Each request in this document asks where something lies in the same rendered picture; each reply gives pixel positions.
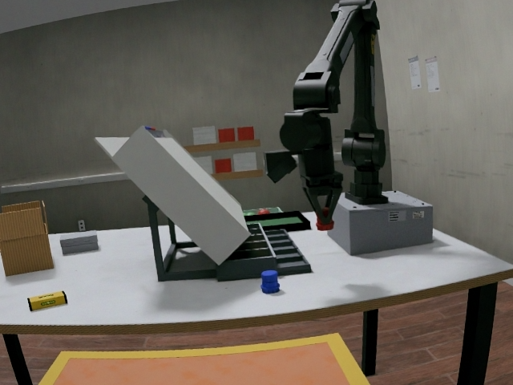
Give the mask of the open brown cardboard box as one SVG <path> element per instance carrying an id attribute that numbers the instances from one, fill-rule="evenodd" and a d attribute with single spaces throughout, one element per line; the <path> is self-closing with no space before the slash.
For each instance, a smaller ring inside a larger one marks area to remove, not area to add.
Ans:
<path id="1" fill-rule="evenodd" d="M 0 252 L 6 277 L 54 268 L 45 223 L 39 201 L 2 206 Z"/>

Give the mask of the green tray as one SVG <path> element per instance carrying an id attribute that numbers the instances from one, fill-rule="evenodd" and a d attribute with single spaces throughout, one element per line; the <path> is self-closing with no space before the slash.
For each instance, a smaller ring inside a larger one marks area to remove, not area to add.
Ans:
<path id="1" fill-rule="evenodd" d="M 311 229 L 310 221 L 299 211 L 244 216 L 246 224 L 260 223 L 264 231 L 285 229 L 286 232 Z"/>

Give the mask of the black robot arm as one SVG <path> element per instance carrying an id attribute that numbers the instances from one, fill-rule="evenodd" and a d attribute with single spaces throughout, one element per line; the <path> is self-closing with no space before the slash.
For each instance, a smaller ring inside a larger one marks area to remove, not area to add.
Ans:
<path id="1" fill-rule="evenodd" d="M 325 175 L 322 148 L 318 146 L 326 150 L 333 141 L 330 119 L 320 114 L 338 113 L 340 75 L 354 43 L 353 120 L 350 128 L 345 128 L 341 157 L 344 165 L 356 169 L 345 198 L 358 205 L 388 204 L 378 171 L 386 160 L 385 132 L 377 129 L 374 114 L 374 41 L 380 30 L 377 12 L 374 0 L 340 0 L 330 11 L 333 27 L 316 58 L 294 84 L 293 111 L 285 113 L 280 130 L 286 149 L 263 152 L 266 175 L 274 184 L 297 167 L 292 155 L 298 155 L 303 176 Z"/>

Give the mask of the yellow pocket level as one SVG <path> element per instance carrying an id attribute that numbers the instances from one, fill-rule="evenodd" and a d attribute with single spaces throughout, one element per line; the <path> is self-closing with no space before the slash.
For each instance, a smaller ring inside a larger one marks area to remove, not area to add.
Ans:
<path id="1" fill-rule="evenodd" d="M 28 298 L 27 301 L 30 311 L 68 303 L 64 291 Z"/>

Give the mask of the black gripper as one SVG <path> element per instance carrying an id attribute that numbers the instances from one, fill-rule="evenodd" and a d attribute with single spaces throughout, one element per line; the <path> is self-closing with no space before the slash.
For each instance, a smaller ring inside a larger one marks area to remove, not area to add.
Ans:
<path id="1" fill-rule="evenodd" d="M 303 176 L 301 175 L 302 189 L 311 204 L 313 211 L 320 217 L 321 223 L 327 225 L 331 222 L 334 210 L 341 196 L 343 187 L 343 173 L 335 171 L 333 158 L 333 145 L 318 146 L 322 148 L 324 174 L 320 176 Z M 308 179 L 308 180 L 307 180 Z M 309 184 L 310 181 L 310 184 Z M 326 182 L 327 181 L 327 182 Z M 306 192 L 307 189 L 307 192 Z M 329 208 L 327 217 L 321 210 L 321 206 L 317 200 L 319 196 L 325 196 L 324 208 Z M 333 198 L 333 199 L 332 199 Z M 310 200 L 311 199 L 311 200 Z M 330 204 L 331 203 L 331 204 Z M 317 215 L 316 214 L 316 215 Z"/>

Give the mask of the blue plug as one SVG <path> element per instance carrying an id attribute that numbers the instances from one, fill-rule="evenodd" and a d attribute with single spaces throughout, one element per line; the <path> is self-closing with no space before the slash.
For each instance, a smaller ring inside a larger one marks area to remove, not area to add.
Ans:
<path id="1" fill-rule="evenodd" d="M 267 270 L 262 272 L 262 292 L 265 294 L 274 294 L 279 291 L 280 284 L 278 283 L 277 271 Z"/>

